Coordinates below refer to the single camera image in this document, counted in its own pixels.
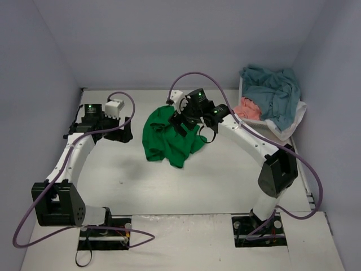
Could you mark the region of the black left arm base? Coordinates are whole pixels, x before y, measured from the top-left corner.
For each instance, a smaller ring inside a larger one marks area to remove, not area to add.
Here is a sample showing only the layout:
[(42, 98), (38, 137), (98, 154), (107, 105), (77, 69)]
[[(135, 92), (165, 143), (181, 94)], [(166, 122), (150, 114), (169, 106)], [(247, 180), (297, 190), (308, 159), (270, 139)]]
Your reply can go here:
[(81, 228), (77, 251), (123, 251), (129, 246), (129, 231)]

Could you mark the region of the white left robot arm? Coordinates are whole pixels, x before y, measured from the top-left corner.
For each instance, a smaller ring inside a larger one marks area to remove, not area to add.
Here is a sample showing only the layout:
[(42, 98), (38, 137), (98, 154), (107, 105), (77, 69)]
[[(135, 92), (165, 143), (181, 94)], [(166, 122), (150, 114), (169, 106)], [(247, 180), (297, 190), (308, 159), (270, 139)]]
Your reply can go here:
[(45, 181), (33, 185), (31, 194), (41, 226), (82, 227), (92, 225), (100, 237), (113, 229), (108, 207), (87, 205), (77, 183), (87, 157), (101, 139), (128, 143), (132, 140), (130, 118), (120, 123), (124, 102), (109, 100), (106, 104), (85, 104), (80, 122), (74, 122), (65, 136), (67, 144), (54, 170)]

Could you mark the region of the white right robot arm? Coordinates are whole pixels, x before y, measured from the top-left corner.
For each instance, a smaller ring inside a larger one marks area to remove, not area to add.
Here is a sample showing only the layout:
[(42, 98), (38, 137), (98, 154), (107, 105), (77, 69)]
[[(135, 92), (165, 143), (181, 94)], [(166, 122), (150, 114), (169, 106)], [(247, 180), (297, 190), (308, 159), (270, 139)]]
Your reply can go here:
[(203, 89), (189, 94), (172, 90), (167, 104), (175, 109), (169, 123), (181, 136), (185, 137), (197, 125), (207, 127), (215, 135), (220, 134), (236, 143), (259, 164), (261, 172), (257, 182), (262, 192), (250, 211), (249, 225), (257, 233), (265, 231), (281, 196), (298, 177), (293, 147), (289, 144), (277, 147), (262, 140), (254, 129), (233, 117), (227, 105), (215, 105), (209, 100)]

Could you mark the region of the green t shirt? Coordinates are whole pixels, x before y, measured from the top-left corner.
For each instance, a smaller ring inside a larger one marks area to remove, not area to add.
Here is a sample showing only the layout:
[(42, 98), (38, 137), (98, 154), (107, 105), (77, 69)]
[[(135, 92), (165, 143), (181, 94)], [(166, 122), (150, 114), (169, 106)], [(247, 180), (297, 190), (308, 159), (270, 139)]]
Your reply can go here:
[(206, 138), (198, 134), (198, 125), (194, 130), (185, 128), (185, 137), (177, 133), (169, 123), (174, 112), (172, 106), (155, 109), (144, 125), (142, 144), (147, 161), (167, 159), (171, 166), (182, 169), (190, 155), (202, 149)]

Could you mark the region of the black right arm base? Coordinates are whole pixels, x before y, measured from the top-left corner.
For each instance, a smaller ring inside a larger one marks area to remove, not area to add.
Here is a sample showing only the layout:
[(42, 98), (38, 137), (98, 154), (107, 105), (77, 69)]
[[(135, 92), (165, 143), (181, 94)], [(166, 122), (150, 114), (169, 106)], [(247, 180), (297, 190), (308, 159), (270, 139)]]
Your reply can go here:
[(276, 213), (266, 226), (257, 231), (255, 230), (259, 225), (249, 216), (232, 216), (231, 219), (236, 248), (287, 246), (287, 239), (279, 213)]

